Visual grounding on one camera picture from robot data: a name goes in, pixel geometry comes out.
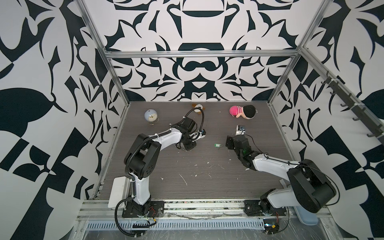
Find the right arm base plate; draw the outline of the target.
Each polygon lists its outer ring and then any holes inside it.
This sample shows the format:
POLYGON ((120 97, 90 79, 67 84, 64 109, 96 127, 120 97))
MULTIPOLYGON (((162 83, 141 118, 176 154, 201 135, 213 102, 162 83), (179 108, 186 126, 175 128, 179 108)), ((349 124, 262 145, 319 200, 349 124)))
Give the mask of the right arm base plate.
POLYGON ((287 209, 276 209, 266 200, 244 200, 244 212, 248 217, 285 216, 287 209))

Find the brown white plush toy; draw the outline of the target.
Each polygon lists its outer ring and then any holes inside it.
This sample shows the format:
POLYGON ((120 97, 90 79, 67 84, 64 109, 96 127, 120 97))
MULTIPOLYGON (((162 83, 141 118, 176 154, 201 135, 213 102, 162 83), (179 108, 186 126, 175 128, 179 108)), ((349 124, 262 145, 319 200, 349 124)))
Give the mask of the brown white plush toy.
POLYGON ((202 111, 205 109, 205 107, 202 104, 192 104, 193 110, 198 115, 202 115, 202 111))

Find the black wall hook rail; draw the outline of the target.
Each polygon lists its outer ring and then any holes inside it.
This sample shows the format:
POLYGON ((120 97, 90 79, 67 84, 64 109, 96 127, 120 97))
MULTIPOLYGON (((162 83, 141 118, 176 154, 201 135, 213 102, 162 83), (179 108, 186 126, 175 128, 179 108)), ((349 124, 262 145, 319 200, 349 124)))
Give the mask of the black wall hook rail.
POLYGON ((325 74, 321 73, 324 79, 323 86, 331 89, 331 98, 328 103, 329 112, 331 113, 331 105, 335 96, 342 101, 341 108, 347 111, 352 111, 355 115, 353 120, 361 122, 370 133, 367 134, 368 138, 376 138, 382 145, 384 144, 384 123, 364 104, 358 97, 338 78, 334 78, 327 71, 325 74))

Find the pink plush doll black hair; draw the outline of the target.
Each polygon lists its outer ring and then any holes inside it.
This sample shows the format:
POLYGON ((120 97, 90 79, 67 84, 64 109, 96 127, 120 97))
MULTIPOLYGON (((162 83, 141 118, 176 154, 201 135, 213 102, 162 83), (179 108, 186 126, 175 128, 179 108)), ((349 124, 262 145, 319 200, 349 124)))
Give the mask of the pink plush doll black hair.
POLYGON ((258 110, 253 105, 247 106, 232 106, 229 109, 229 113, 232 117, 242 117, 244 119, 250 120, 255 117, 258 113, 258 110))

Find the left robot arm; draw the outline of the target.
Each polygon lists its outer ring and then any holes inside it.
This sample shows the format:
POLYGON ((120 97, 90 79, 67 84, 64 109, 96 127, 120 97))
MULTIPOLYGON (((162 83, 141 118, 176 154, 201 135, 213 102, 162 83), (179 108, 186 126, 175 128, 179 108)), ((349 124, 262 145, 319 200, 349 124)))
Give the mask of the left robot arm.
POLYGON ((190 151, 196 147, 198 140, 206 136, 203 127, 195 128, 195 125, 194 120, 184 117, 166 131, 137 136, 124 159, 125 173, 134 178, 135 204, 143 207, 150 202, 149 178, 162 150, 175 146, 179 150, 190 151))

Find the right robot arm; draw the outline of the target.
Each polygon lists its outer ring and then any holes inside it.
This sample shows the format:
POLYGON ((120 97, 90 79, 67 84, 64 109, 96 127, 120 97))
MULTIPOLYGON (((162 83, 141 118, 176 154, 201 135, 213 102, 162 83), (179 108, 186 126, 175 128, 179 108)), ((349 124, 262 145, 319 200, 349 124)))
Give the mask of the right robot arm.
POLYGON ((263 214, 297 206, 315 214, 339 193, 337 186, 311 160, 291 162, 270 157, 252 150, 244 135, 228 136, 226 147, 235 151, 246 168, 272 174, 290 183, 287 188, 271 189, 262 195, 259 206, 263 214))

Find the blue grey pad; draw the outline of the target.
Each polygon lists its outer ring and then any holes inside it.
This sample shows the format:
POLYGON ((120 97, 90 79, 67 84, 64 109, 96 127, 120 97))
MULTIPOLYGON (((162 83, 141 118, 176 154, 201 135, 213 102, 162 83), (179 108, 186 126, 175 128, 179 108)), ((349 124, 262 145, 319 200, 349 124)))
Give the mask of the blue grey pad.
POLYGON ((302 206, 295 206, 294 210, 296 212, 296 215, 299 219, 299 221, 306 226, 315 226, 318 224, 319 220, 317 218, 317 215, 314 213, 311 213, 304 209, 302 206))

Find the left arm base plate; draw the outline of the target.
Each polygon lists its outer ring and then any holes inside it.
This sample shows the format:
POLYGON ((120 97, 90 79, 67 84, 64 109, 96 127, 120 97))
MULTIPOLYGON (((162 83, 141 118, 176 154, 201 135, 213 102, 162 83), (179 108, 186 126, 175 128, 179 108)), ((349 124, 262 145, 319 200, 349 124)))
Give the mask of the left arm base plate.
POLYGON ((144 205, 139 205, 134 201, 130 201, 126 203, 126 206, 124 207, 124 210, 122 213, 122 217, 123 218, 160 217, 164 213, 164 207, 165 207, 164 201, 148 200, 144 205))

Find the blue round alarm clock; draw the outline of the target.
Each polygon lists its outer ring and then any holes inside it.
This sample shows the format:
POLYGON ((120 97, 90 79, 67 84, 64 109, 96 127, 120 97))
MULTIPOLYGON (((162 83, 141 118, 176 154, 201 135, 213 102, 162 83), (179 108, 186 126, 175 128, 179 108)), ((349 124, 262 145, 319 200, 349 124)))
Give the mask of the blue round alarm clock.
POLYGON ((158 113, 154 109, 145 111, 144 117, 150 125, 155 125, 159 121, 158 113))

